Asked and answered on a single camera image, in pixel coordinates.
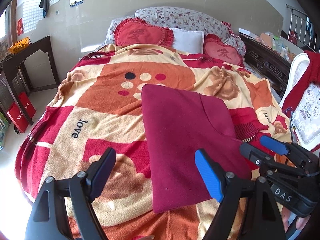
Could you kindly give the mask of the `person's right hand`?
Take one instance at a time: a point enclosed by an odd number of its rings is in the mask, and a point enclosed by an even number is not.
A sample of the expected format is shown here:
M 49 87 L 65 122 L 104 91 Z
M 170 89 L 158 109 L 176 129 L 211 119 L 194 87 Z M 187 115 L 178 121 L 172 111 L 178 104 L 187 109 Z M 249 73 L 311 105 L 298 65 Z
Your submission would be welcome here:
M 286 207 L 282 207 L 281 218 L 282 218 L 282 221 L 283 221 L 284 230 L 285 230 L 285 232 L 287 232 L 289 226 L 293 223 L 293 220 L 294 220 L 293 214 Z M 296 220 L 296 228 L 297 228 L 297 230 L 303 230 L 303 228 L 306 226 L 306 224 L 309 221 L 309 219 L 310 219 L 310 216 L 304 217 L 304 218 L 297 217 L 297 220 Z

